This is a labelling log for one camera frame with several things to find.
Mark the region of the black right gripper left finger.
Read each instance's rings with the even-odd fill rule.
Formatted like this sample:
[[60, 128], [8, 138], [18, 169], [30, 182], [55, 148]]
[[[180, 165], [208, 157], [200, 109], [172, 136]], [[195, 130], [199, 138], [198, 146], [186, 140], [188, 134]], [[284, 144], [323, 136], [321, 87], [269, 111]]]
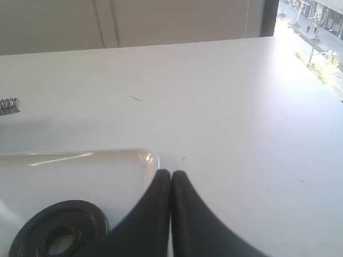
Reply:
[[101, 242], [101, 256], [167, 256], [171, 175], [158, 170], [142, 198]]

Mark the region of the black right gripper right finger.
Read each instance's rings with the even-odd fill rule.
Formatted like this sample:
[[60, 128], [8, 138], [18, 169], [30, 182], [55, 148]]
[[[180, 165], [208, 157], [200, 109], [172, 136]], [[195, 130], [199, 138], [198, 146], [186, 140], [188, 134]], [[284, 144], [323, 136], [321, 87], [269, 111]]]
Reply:
[[174, 256], [265, 256], [215, 216], [180, 170], [171, 181], [171, 235]]

